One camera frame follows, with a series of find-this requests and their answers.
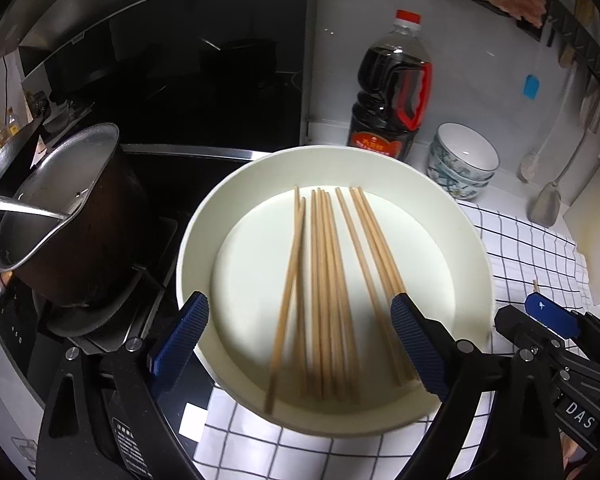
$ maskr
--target pan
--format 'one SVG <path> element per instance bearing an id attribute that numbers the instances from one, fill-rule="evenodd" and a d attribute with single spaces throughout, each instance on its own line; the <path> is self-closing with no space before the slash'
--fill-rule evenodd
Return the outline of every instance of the pan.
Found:
<path id="1" fill-rule="evenodd" d="M 307 204 L 316 187 L 334 199 L 360 362 L 360 402 L 302 395 L 292 302 L 276 402 L 267 413 L 269 362 L 293 238 L 294 186 Z M 371 266 L 349 186 L 365 190 L 408 293 L 426 317 L 479 347 L 486 344 L 493 320 L 491 273 L 480 238 L 454 200 L 423 174 L 387 156 L 339 146 L 293 148 L 243 166 L 216 186 L 189 222 L 176 266 L 178 305 L 196 290 L 208 297 L 210 319 L 195 350 L 206 370 L 249 410 L 301 433 L 378 434 L 418 420 L 438 405 L 419 381 L 403 386 L 392 381 L 370 295 L 334 196 L 334 187 L 343 188 Z M 304 240 L 310 240 L 306 224 Z M 302 258 L 307 320 L 312 312 L 309 246 L 304 244 Z M 382 294 L 377 269 L 372 271 Z M 388 312 L 387 302 L 384 308 Z M 312 347 L 311 326 L 307 321 L 306 348 Z"/>
<path id="2" fill-rule="evenodd" d="M 110 123 L 87 128 L 56 147 L 14 199 L 67 216 L 4 214 L 0 303 L 14 278 L 59 306 L 98 300 L 132 271 L 155 221 L 119 146 L 118 128 Z"/>

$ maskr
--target floral pattern bowl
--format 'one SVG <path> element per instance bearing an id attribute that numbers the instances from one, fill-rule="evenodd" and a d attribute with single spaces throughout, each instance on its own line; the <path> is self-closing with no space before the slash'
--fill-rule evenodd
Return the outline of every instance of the floral pattern bowl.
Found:
<path id="1" fill-rule="evenodd" d="M 445 189 L 453 198 L 464 200 L 476 197 L 478 193 L 489 185 L 488 180 L 474 182 L 458 175 L 455 171 L 448 168 L 433 150 L 429 151 L 427 176 Z"/>
<path id="2" fill-rule="evenodd" d="M 430 150 L 454 173 L 474 182 L 489 180 L 500 165 L 489 141 L 462 124 L 440 124 Z"/>

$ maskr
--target wooden chopstick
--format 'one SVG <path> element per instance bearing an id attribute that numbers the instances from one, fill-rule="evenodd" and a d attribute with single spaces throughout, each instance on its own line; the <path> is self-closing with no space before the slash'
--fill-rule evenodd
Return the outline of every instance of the wooden chopstick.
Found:
<path id="1" fill-rule="evenodd" d="M 318 304 L 318 234 L 315 189 L 311 190 L 311 339 L 313 349 L 312 381 L 314 394 L 322 398 L 322 357 L 320 355 L 320 305 Z"/>
<path id="2" fill-rule="evenodd" d="M 373 307 L 374 314 L 376 315 L 376 321 L 378 322 L 380 332 L 382 333 L 382 341 L 384 342 L 386 352 L 389 357 L 389 362 L 391 363 L 391 370 L 394 375 L 395 384 L 400 386 L 402 384 L 402 368 L 400 366 L 399 354 L 392 344 L 391 332 L 394 332 L 393 327 L 391 327 L 389 323 L 386 312 L 384 312 L 380 306 L 380 300 L 378 298 L 378 293 L 376 292 L 376 286 L 371 278 L 371 272 L 369 271 L 369 266 L 366 262 L 365 253 L 362 251 L 360 239 L 356 233 L 356 228 L 353 225 L 349 208 L 347 207 L 347 203 L 344 200 L 344 196 L 340 188 L 336 189 L 336 196 L 338 197 L 338 202 L 340 202 L 340 208 L 342 209 L 342 214 L 344 215 L 345 222 L 347 223 L 349 235 L 351 236 L 351 241 L 353 242 L 353 247 L 356 250 L 356 256 L 358 257 L 358 262 L 360 263 L 360 269 L 365 277 L 366 290 L 369 292 L 371 305 Z"/>
<path id="3" fill-rule="evenodd" d="M 353 318 L 351 317 L 351 308 L 349 304 L 349 293 L 347 291 L 347 282 L 344 275 L 344 266 L 342 264 L 342 252 L 340 251 L 340 241 L 338 240 L 338 230 L 336 229 L 335 215 L 333 213 L 333 203 L 331 195 L 327 193 L 327 206 L 329 210 L 329 228 L 331 232 L 331 244 L 333 248 L 336 284 L 337 284 L 337 303 L 340 313 L 340 320 L 344 327 L 345 345 L 346 345 L 346 371 L 347 371 L 347 389 L 351 398 L 355 402 L 360 402 L 360 363 L 358 362 L 358 349 L 356 348 L 356 335 L 353 329 Z"/>
<path id="4" fill-rule="evenodd" d="M 327 254 L 324 224 L 322 222 L 324 201 L 323 191 L 318 188 L 316 202 L 318 204 L 316 225 L 318 227 L 318 306 L 320 308 L 320 354 L 322 362 L 322 397 L 331 395 L 333 382 L 331 371 L 331 329 L 329 319 L 329 289 L 327 276 Z"/>
<path id="5" fill-rule="evenodd" d="M 406 292 L 407 288 L 404 286 L 404 282 L 402 280 L 402 276 L 400 275 L 400 271 L 398 270 L 398 266 L 395 264 L 394 255 L 392 254 L 391 249 L 389 248 L 389 244 L 386 242 L 386 238 L 384 237 L 384 233 L 380 228 L 378 219 L 376 218 L 376 215 L 374 214 L 373 210 L 371 209 L 371 206 L 369 205 L 368 200 L 366 199 L 365 192 L 361 187 L 359 187 L 358 193 L 360 195 L 360 198 L 362 199 L 362 204 L 365 207 L 369 218 L 371 219 L 372 227 L 378 236 L 378 241 L 380 242 L 381 246 L 381 252 L 383 253 L 385 260 L 389 265 L 390 272 L 392 274 L 392 279 L 397 287 L 395 293 L 399 294 L 400 292 Z"/>
<path id="6" fill-rule="evenodd" d="M 331 328 L 331 347 L 333 351 L 333 379 L 334 393 L 340 400 L 347 394 L 344 346 L 342 345 L 342 320 L 338 305 L 338 283 L 336 275 L 336 248 L 334 246 L 333 231 L 331 230 L 330 215 L 331 197 L 328 192 L 322 192 L 322 228 L 325 233 L 327 253 L 327 279 L 329 285 L 329 318 Z"/>
<path id="7" fill-rule="evenodd" d="M 282 367 L 282 357 L 285 345 L 286 322 L 289 316 L 289 303 L 291 302 L 291 293 L 294 284 L 294 277 L 298 273 L 298 260 L 300 255 L 300 240 L 302 228 L 304 226 L 304 197 L 300 201 L 300 213 L 294 222 L 294 241 L 291 245 L 289 254 L 289 262 L 286 268 L 285 288 L 282 296 L 282 304 L 280 305 L 280 314 L 278 315 L 278 325 L 276 326 L 276 336 L 273 342 L 273 354 L 269 362 L 269 387 L 264 400 L 264 412 L 271 413 L 273 411 L 273 403 L 275 400 L 276 386 L 278 384 L 278 374 Z"/>
<path id="8" fill-rule="evenodd" d="M 397 294 L 404 292 L 400 285 L 402 282 L 402 279 L 399 278 L 400 273 L 398 272 L 397 267 L 394 267 L 395 261 L 393 260 L 393 256 L 390 255 L 391 251 L 388 249 L 388 246 L 384 247 L 382 244 L 381 239 L 384 238 L 384 235 L 382 235 L 381 231 L 376 229 L 376 226 L 373 224 L 371 216 L 365 208 L 361 191 L 353 188 L 349 188 L 349 191 L 354 204 L 356 205 L 358 215 L 360 216 L 360 221 L 362 222 L 362 227 L 365 231 L 369 247 L 371 248 L 371 253 L 374 256 L 374 261 L 376 262 L 376 267 L 380 274 L 380 281 L 384 288 L 387 303 L 391 306 L 393 298 Z M 416 375 L 415 370 L 392 326 L 390 326 L 390 340 L 395 352 L 400 356 L 406 379 L 408 381 L 413 379 Z"/>
<path id="9" fill-rule="evenodd" d="M 294 186 L 294 223 L 300 214 L 300 190 Z M 298 272 L 296 272 L 296 359 L 300 368 L 300 395 L 304 397 L 308 390 L 306 370 L 306 328 L 304 325 L 304 228 L 300 231 L 300 248 L 298 249 Z"/>

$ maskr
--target warning label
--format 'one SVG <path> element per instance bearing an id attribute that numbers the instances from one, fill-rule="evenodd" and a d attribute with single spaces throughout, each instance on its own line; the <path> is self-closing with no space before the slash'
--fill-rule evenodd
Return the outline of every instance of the warning label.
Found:
<path id="1" fill-rule="evenodd" d="M 136 444 L 134 435 L 131 433 L 129 427 L 115 417 L 112 417 L 111 421 L 111 426 L 114 435 L 116 436 L 116 443 L 118 444 L 118 449 L 120 450 L 120 455 L 122 455 L 122 460 L 125 462 L 126 468 L 129 469 L 129 471 L 139 473 L 147 478 L 153 478 L 142 459 L 138 444 Z"/>

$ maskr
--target checkered cloth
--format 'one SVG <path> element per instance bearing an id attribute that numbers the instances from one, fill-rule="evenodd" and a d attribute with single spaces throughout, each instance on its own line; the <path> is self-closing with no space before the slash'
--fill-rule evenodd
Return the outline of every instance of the checkered cloth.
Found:
<path id="1" fill-rule="evenodd" d="M 575 243 L 526 219 L 459 202 L 478 231 L 493 271 L 496 306 L 522 308 L 538 280 L 541 293 L 561 306 L 586 311 L 591 303 L 587 268 Z M 567 347 L 579 352 L 574 343 Z M 487 351 L 513 355 L 495 330 Z M 474 459 L 491 407 L 484 393 L 451 476 Z M 413 454 L 435 413 L 397 431 L 361 438 L 324 438 L 263 420 L 216 387 L 194 462 L 207 480 L 394 480 Z"/>

